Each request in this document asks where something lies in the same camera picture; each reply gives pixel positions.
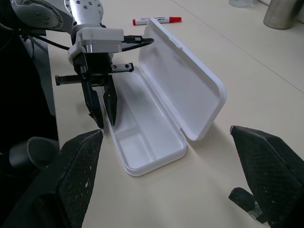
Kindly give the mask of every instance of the red marker cap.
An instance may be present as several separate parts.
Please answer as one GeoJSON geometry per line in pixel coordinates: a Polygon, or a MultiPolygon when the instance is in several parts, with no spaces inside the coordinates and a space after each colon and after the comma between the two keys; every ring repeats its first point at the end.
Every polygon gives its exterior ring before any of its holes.
{"type": "Polygon", "coordinates": [[[181,17],[169,17],[169,18],[170,18],[170,23],[181,22],[181,17]]]}

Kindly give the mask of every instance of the white marker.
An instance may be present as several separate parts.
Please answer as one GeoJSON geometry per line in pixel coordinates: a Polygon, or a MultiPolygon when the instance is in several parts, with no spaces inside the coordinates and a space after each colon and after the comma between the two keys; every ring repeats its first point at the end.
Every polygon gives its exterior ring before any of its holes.
{"type": "MultiPolygon", "coordinates": [[[[154,18],[159,23],[174,23],[181,22],[181,17],[159,17],[154,18]]],[[[148,24],[149,18],[133,19],[133,25],[146,25],[148,24]]]]}

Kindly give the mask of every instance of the table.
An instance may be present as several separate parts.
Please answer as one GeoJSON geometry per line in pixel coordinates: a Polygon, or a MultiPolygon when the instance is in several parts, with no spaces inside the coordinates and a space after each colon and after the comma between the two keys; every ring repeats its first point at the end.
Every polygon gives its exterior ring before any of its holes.
{"type": "MultiPolygon", "coordinates": [[[[188,140],[187,153],[182,159],[139,178],[124,171],[105,127],[95,186],[83,227],[267,226],[254,221],[228,199],[235,187],[250,191],[229,128],[241,125],[277,135],[304,158],[304,80],[299,76],[303,65],[298,65],[304,60],[304,52],[297,46],[303,38],[304,25],[297,24],[286,31],[264,27],[261,15],[267,6],[262,3],[249,9],[234,8],[228,0],[104,0],[102,4],[103,24],[108,28],[123,28],[125,35],[143,34],[144,26],[133,26],[132,19],[182,16],[183,23],[164,26],[222,80],[228,96],[207,135],[201,141],[188,140]],[[225,27],[236,20],[238,23],[231,26],[234,32],[225,27]],[[248,34],[259,38],[265,31],[263,41],[254,37],[245,40],[248,34]],[[276,47],[268,45],[271,40],[288,56],[280,56],[276,47]]],[[[47,37],[71,45],[68,34],[47,31],[47,37]]],[[[97,126],[88,116],[81,86],[55,84],[55,75],[74,74],[67,52],[50,45],[48,50],[62,146],[97,126]]],[[[137,56],[138,50],[115,54],[114,63],[136,65],[137,56]]]]}

